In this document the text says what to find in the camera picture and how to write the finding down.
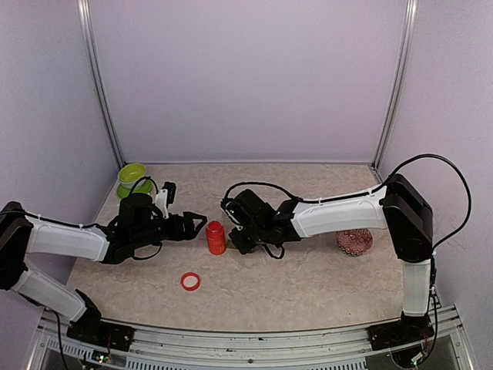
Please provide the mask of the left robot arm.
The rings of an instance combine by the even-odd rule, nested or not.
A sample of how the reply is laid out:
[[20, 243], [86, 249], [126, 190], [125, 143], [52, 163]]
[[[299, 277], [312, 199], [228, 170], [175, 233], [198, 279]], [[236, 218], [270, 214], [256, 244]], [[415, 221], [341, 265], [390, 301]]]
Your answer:
[[176, 192], [166, 182], [151, 197], [130, 189], [119, 203], [119, 212], [106, 225], [69, 224], [34, 215], [11, 201], [1, 211], [1, 288], [40, 304], [67, 318], [72, 327], [93, 343], [108, 334], [107, 324], [90, 298], [71, 291], [28, 261], [30, 254], [77, 257], [102, 264], [121, 264], [136, 251], [163, 241], [191, 241], [207, 218], [193, 212], [171, 214], [168, 206]]

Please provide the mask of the orange bottle cap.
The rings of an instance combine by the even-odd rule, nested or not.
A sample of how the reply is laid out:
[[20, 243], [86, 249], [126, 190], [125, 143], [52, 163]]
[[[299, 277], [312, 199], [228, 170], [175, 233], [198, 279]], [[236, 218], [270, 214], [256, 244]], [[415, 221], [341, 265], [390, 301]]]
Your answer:
[[200, 276], [195, 272], [185, 273], [180, 280], [181, 286], [186, 291], [195, 291], [200, 287]]

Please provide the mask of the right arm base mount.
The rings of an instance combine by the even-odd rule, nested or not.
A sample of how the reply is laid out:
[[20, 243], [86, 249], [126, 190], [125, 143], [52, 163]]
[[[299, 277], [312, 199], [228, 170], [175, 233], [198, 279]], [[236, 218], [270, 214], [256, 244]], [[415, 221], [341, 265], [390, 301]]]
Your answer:
[[371, 325], [368, 330], [368, 338], [373, 351], [380, 351], [421, 341], [425, 337], [434, 336], [431, 324], [404, 323], [392, 321], [380, 325]]

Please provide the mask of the orange pill bottle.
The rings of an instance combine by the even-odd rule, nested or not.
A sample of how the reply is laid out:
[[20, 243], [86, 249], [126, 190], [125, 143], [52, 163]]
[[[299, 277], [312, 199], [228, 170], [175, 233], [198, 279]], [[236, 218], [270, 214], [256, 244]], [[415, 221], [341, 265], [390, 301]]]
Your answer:
[[206, 240], [211, 254], [221, 255], [226, 251], [225, 229], [219, 221], [213, 220], [207, 224]]

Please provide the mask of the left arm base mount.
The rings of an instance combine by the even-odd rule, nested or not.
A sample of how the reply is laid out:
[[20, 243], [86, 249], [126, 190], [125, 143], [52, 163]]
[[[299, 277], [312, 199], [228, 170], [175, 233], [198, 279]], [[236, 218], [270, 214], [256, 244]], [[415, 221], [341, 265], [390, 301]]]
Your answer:
[[132, 344], [135, 329], [107, 321], [71, 323], [66, 335], [80, 342], [127, 352]]

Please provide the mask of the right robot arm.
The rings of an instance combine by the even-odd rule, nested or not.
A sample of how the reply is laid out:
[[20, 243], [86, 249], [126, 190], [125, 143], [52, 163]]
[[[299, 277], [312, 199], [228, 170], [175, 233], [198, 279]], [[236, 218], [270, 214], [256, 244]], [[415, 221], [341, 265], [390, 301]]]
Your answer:
[[255, 247], [285, 243], [356, 229], [389, 231], [397, 258], [401, 260], [404, 298], [401, 319], [394, 325], [394, 336], [409, 342], [429, 325], [429, 304], [436, 275], [434, 254], [438, 246], [458, 234], [463, 221], [452, 232], [434, 240], [433, 211], [411, 183], [394, 169], [381, 184], [336, 197], [308, 200], [287, 194], [278, 208], [273, 208], [251, 189], [231, 197], [226, 193], [221, 209], [233, 222], [229, 238], [241, 254]]

